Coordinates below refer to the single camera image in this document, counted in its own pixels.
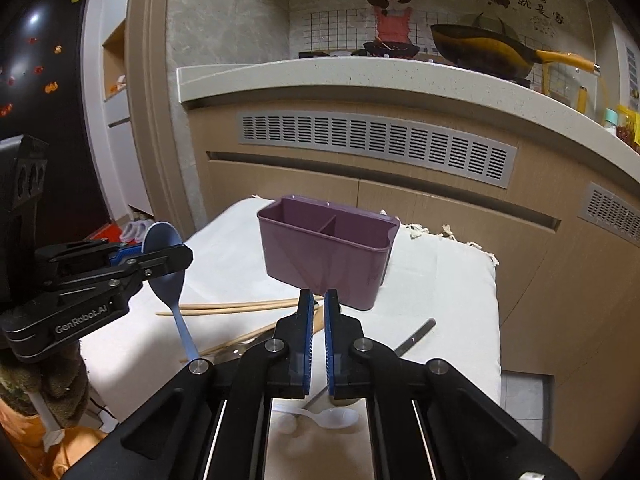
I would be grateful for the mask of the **left gloved hand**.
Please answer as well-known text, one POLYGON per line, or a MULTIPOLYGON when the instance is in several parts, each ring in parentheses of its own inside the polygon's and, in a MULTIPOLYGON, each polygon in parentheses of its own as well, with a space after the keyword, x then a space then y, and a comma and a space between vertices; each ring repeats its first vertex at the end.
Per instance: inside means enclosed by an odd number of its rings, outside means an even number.
POLYGON ((88 405, 87 367, 78 341, 44 359, 24 363, 9 348, 1 350, 1 399, 25 416, 37 414, 29 393, 39 393, 62 428, 78 425, 88 405))

